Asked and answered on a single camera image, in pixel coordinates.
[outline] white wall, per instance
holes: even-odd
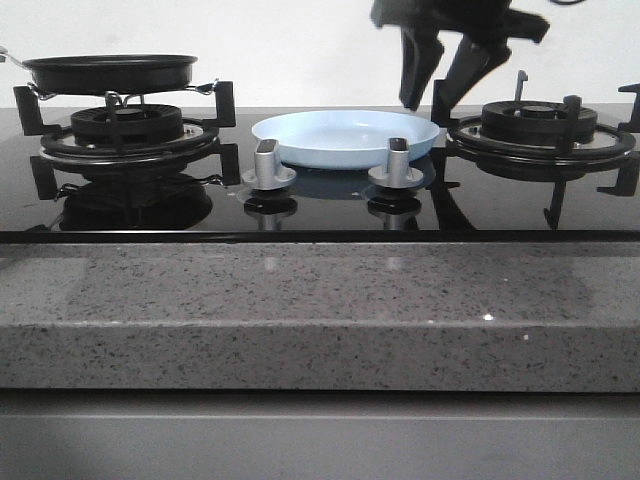
[[[398,105],[398,29],[376,30],[372,0],[5,0],[0,44],[22,59],[57,55],[185,53],[200,58],[194,83],[233,80],[241,106]],[[510,98],[518,69],[531,77],[529,98],[629,102],[617,93],[640,82],[640,2],[587,0],[558,7],[514,0],[514,8],[545,16],[552,29],[542,45],[512,40],[510,63],[462,103]],[[459,40],[443,34],[445,73]],[[27,72],[0,64],[0,107],[14,105],[11,87]],[[430,103],[431,92],[424,103]],[[156,99],[208,105],[195,94]],[[49,105],[96,104],[59,97]]]

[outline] control knob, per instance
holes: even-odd
[[[242,174],[245,185],[254,190],[270,191],[286,188],[296,179],[296,171],[282,165],[278,141],[262,140],[255,151],[255,169]]]
[[[424,181],[424,174],[409,166],[409,144],[405,138],[389,139],[386,165],[369,170],[369,180],[385,188],[414,188]]]

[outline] burner cap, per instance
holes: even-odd
[[[126,122],[131,120],[146,119],[145,111],[142,108],[119,108],[116,110],[116,118],[118,121]]]
[[[552,102],[496,102],[482,109],[480,132],[485,137],[520,145],[555,146],[566,131],[567,106]],[[598,124],[598,114],[581,108],[574,125],[575,142],[588,143]]]
[[[525,105],[520,109],[522,118],[544,118],[555,120],[558,118],[558,110],[549,105]]]

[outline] pan handle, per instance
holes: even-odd
[[[0,45],[0,63],[4,63],[6,59],[11,60],[13,63],[15,63],[16,65],[18,65],[20,68],[24,69],[24,70],[29,70],[24,63],[22,63],[20,60],[18,60],[16,57],[14,57],[13,55],[11,55],[9,53],[9,50],[7,50],[5,47]]]

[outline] glass stovetop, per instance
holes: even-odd
[[[64,118],[72,111],[56,110],[57,120],[68,124]],[[285,195],[256,198],[242,184],[206,185],[203,191],[195,191],[199,206],[190,206],[187,200],[177,210],[153,212],[159,226],[131,231],[101,226],[100,232],[86,233],[77,231],[89,230],[82,223],[68,219],[65,223],[64,199],[39,199],[30,157],[37,157],[40,139],[22,135],[16,111],[0,113],[0,242],[4,243],[640,240],[640,198],[633,188],[637,169],[587,173],[567,182],[513,180],[486,173],[468,160],[446,157],[442,139],[433,155],[438,180],[409,195],[380,195],[366,171],[298,169],[298,180]],[[198,118],[206,112],[187,114]],[[251,127],[273,114],[240,111],[237,127],[221,131],[223,144],[238,145],[237,171],[253,168],[256,141]],[[220,157],[193,162],[182,173],[193,178],[222,173]],[[239,178],[234,176],[227,181],[237,183]],[[60,171],[55,179],[58,187],[70,184],[72,189],[88,183],[81,175]],[[194,213],[198,208],[204,210]],[[176,216],[204,218],[168,232],[162,217],[169,215],[174,224]]]

